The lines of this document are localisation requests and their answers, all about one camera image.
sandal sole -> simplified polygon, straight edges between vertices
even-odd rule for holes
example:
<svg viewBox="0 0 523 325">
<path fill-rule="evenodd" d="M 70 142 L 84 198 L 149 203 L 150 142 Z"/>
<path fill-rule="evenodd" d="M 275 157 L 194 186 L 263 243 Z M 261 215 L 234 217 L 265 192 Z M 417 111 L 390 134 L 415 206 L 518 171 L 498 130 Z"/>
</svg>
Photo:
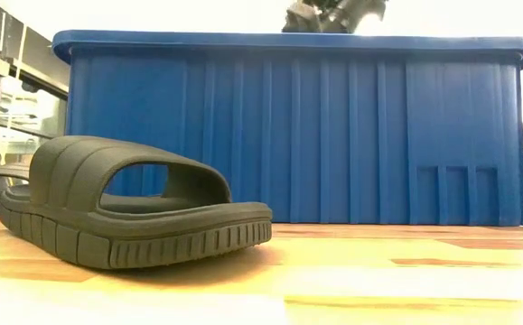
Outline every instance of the sandal sole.
<svg viewBox="0 0 523 325">
<path fill-rule="evenodd" d="M 250 221 L 163 238 L 124 240 L 92 235 L 58 221 L 0 207 L 0 221 L 13 234 L 61 260 L 92 268 L 129 269 L 171 265 L 271 239 L 271 221 Z"/>
</svg>

blue storage tote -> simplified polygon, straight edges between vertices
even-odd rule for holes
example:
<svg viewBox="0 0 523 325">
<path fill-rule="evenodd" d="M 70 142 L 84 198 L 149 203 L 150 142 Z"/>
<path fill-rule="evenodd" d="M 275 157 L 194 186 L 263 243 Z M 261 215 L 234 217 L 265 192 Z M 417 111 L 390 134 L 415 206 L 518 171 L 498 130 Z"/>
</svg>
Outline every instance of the blue storage tote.
<svg viewBox="0 0 523 325">
<path fill-rule="evenodd" d="M 67 31 L 53 47 L 68 134 L 210 164 L 276 222 L 523 225 L 522 38 Z"/>
</svg>

